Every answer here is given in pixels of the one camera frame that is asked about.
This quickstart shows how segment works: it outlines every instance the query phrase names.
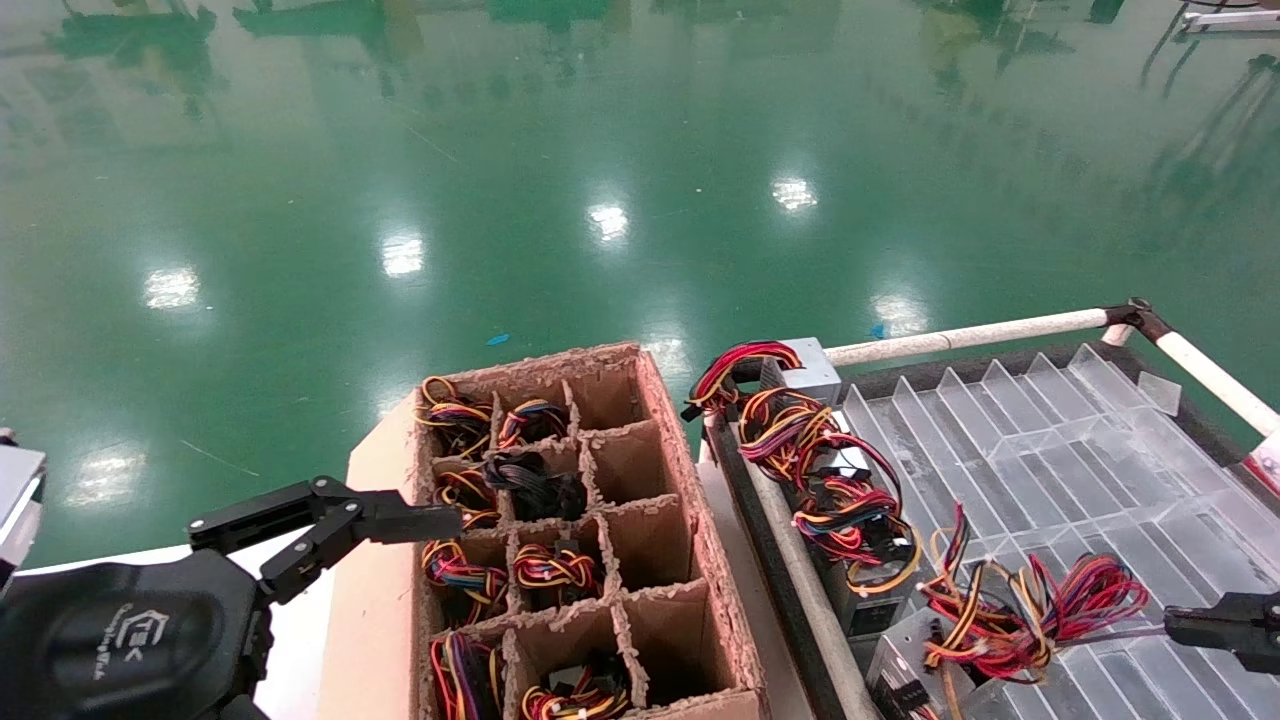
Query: colorful wire harness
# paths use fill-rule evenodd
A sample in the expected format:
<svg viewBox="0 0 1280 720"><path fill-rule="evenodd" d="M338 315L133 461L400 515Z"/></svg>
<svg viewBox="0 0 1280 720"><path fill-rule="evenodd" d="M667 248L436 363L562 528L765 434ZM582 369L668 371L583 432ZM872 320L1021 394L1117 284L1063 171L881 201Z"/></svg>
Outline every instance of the colorful wire harness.
<svg viewBox="0 0 1280 720"><path fill-rule="evenodd" d="M502 717L500 653L462 633L431 641L431 670L445 720Z"/></svg>
<svg viewBox="0 0 1280 720"><path fill-rule="evenodd" d="M509 450L549 437L568 434L568 411L549 400L534 398L507 413L498 432L498 448Z"/></svg>
<svg viewBox="0 0 1280 720"><path fill-rule="evenodd" d="M512 565L516 584L531 591L553 591L557 605L568 605L584 597L600 597L599 570L595 559L570 548L552 551L529 543L516 553Z"/></svg>
<svg viewBox="0 0 1280 720"><path fill-rule="evenodd" d="M462 510L463 530L493 528L498 524L498 497L484 484L480 470L440 473L435 482L435 502Z"/></svg>
<svg viewBox="0 0 1280 720"><path fill-rule="evenodd" d="M434 375L422 380L421 392L413 418L435 432L445 455L479 460L489 446L493 404L458 395L452 382Z"/></svg>
<svg viewBox="0 0 1280 720"><path fill-rule="evenodd" d="M449 618L452 626L488 620L507 609L507 571L467 562L456 541L429 542L422 550L422 569L433 585L451 588L470 600L465 612Z"/></svg>
<svg viewBox="0 0 1280 720"><path fill-rule="evenodd" d="M556 694L540 687L529 688L521 700L524 720L613 720L631 710L631 698L625 684L616 684L605 692L594 683L590 666L567 694Z"/></svg>
<svg viewBox="0 0 1280 720"><path fill-rule="evenodd" d="M689 392L689 405L703 413L722 413L727 406L737 404L742 395L732 380L733 369L742 363L765 357L776 359L786 370L800 366L800 356L781 342L769 340L735 345L717 357L694 383Z"/></svg>
<svg viewBox="0 0 1280 720"><path fill-rule="evenodd" d="M791 388L760 391L742 405L737 439L742 457L800 497L792 524L828 560L849 565L850 591L888 592L919 568L923 548L902 518L897 473L874 446L841 430L831 407ZM873 486L869 473L846 477L824 466L826 459L846 448L869 457L893 492ZM864 569L891 561L902 562L892 577L877 583L860 579Z"/></svg>
<svg viewBox="0 0 1280 720"><path fill-rule="evenodd" d="M1056 646L1093 639L1098 630L1142 612L1151 596L1133 573L1112 555L1080 556L1061 583L1046 571L1034 556L1028 566L1012 573L1000 562L983 559L969 568L969 583L960 587L956 574L969 544L972 530L963 506L956 506L956 527L945 552L938 542L943 532L931 538L931 551L941 569L922 592L929 607L951 623L925 641L924 665L942 669L952 715L959 714L952 669L945 664L970 667L986 678L1011 683L1039 683ZM996 577L1002 591L984 587Z"/></svg>

